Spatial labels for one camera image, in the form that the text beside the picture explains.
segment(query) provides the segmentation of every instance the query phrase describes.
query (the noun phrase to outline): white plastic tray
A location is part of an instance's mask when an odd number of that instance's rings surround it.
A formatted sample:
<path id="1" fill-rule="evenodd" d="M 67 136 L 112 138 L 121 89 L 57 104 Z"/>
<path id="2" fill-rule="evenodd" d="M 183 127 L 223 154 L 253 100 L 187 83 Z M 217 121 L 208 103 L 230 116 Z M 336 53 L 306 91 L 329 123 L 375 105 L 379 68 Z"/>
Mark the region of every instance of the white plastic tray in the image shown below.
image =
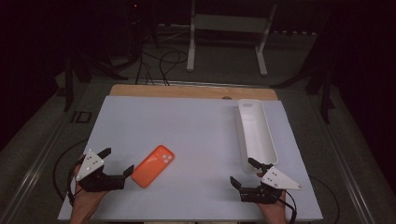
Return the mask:
<path id="1" fill-rule="evenodd" d="M 257 173 L 248 158 L 260 163 L 276 164 L 277 154 L 268 128 L 263 104 L 259 100 L 239 100 L 235 116 L 244 171 Z"/>

